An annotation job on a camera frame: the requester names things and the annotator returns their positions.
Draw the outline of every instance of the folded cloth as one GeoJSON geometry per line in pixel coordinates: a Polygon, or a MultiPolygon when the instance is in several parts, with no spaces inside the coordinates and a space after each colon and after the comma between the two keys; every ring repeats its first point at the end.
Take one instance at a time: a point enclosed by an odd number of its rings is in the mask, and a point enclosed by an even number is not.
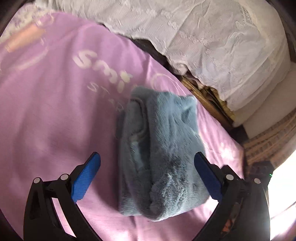
{"type": "Polygon", "coordinates": [[[120,213],[160,221],[206,202],[193,163],[205,152],[195,97],[136,87],[118,127],[120,213]]]}

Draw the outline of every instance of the round rivet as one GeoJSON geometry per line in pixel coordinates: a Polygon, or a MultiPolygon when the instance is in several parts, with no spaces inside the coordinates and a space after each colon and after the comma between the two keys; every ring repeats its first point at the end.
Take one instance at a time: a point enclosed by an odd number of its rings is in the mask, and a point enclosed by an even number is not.
{"type": "Polygon", "coordinates": [[[38,178],[38,177],[35,178],[33,182],[34,182],[34,183],[39,183],[39,182],[40,182],[40,178],[38,178]]]}
{"type": "Polygon", "coordinates": [[[234,176],[232,176],[231,174],[227,174],[226,179],[232,181],[234,179],[234,176]]]}
{"type": "Polygon", "coordinates": [[[63,174],[63,175],[61,175],[61,180],[65,181],[68,179],[68,177],[69,177],[68,174],[63,174]]]}
{"type": "Polygon", "coordinates": [[[261,181],[260,181],[260,179],[259,179],[259,178],[255,178],[255,179],[254,179],[254,183],[256,183],[256,184],[260,184],[260,183],[261,183],[261,181]]]}

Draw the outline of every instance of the pink fabric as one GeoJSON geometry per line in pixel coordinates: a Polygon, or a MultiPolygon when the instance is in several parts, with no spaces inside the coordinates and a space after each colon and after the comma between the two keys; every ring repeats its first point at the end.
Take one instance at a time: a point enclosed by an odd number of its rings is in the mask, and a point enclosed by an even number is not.
{"type": "MultiPolygon", "coordinates": [[[[22,236],[35,177],[55,180],[97,151],[101,168],[78,205],[103,240],[192,240],[215,201],[155,223],[118,212],[115,137],[117,115],[135,85],[190,92],[130,40],[94,22],[53,13],[28,29],[16,39],[45,31],[22,47],[11,39],[0,45],[0,208],[12,227],[22,236]]],[[[198,126],[208,160],[242,176],[241,147],[200,104],[198,126]]]]}

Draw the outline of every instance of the gray fleece blanket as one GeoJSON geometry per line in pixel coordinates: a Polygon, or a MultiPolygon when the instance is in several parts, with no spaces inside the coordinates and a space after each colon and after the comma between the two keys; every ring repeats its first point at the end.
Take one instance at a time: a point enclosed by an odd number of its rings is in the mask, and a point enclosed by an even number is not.
{"type": "Polygon", "coordinates": [[[137,87],[118,125],[119,211],[160,221],[209,197],[194,167],[204,147],[197,131],[196,99],[137,87]]]}

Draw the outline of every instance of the brown striped fabric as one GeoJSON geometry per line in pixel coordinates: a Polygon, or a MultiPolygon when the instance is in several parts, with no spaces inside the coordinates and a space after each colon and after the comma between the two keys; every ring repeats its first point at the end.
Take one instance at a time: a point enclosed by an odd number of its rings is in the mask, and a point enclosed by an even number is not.
{"type": "Polygon", "coordinates": [[[244,143],[248,166],[270,161],[279,167],[296,149],[296,109],[278,123],[244,143]]]}

